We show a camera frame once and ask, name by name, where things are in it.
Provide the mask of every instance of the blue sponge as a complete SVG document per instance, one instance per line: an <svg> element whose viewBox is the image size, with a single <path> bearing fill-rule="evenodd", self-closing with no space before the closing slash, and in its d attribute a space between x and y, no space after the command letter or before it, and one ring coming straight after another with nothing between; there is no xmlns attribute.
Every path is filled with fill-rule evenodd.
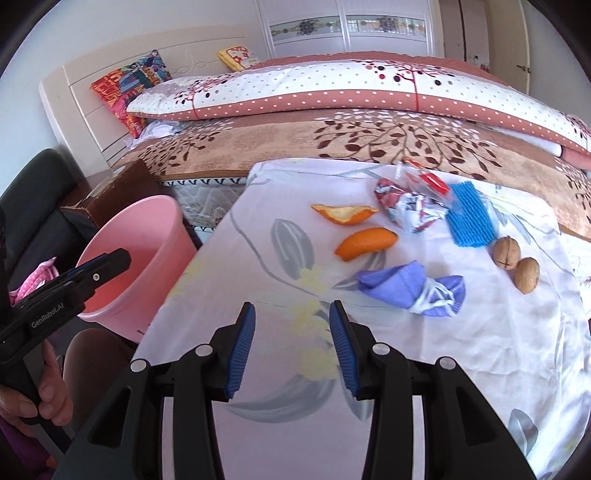
<svg viewBox="0 0 591 480"><path fill-rule="evenodd" d="M496 239L495 228L471 181L450 186L459 205L459 213L450 210L447 224L453 242L459 247L484 247Z"/></svg>

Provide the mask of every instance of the white headboard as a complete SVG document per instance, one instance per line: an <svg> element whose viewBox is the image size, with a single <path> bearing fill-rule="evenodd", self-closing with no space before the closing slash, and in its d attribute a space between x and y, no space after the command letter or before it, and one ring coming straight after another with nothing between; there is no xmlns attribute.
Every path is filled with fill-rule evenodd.
<svg viewBox="0 0 591 480"><path fill-rule="evenodd" d="M194 27L139 35L74 59L51 72L39 93L59 144L87 177L106 170L126 152L129 132L90 84L157 49L173 77L229 72L217 52L249 44L245 28Z"/></svg>

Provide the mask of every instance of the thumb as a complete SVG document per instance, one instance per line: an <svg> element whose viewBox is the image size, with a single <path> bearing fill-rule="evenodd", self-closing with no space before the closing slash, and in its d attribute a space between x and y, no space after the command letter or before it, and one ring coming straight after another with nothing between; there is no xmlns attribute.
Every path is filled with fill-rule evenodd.
<svg viewBox="0 0 591 480"><path fill-rule="evenodd" d="M22 393L0 385L0 408L9 414L31 419L37 416L37 407Z"/></svg>

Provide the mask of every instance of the pink trash can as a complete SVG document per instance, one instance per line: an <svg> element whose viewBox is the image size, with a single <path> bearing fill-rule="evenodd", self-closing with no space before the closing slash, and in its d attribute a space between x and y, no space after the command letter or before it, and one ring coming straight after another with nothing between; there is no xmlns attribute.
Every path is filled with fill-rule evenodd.
<svg viewBox="0 0 591 480"><path fill-rule="evenodd" d="M149 197L115 215L88 244L78 265L125 248L128 271L96 290L80 318L139 343L197 249L181 209L166 195Z"/></svg>

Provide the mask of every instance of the yellow pillow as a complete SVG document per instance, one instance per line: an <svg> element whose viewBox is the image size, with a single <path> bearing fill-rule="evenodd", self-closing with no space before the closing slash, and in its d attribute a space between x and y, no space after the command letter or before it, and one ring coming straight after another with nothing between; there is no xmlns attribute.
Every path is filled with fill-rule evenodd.
<svg viewBox="0 0 591 480"><path fill-rule="evenodd" d="M259 63L258 59L244 45L217 52L219 59L234 72L239 72Z"/></svg>

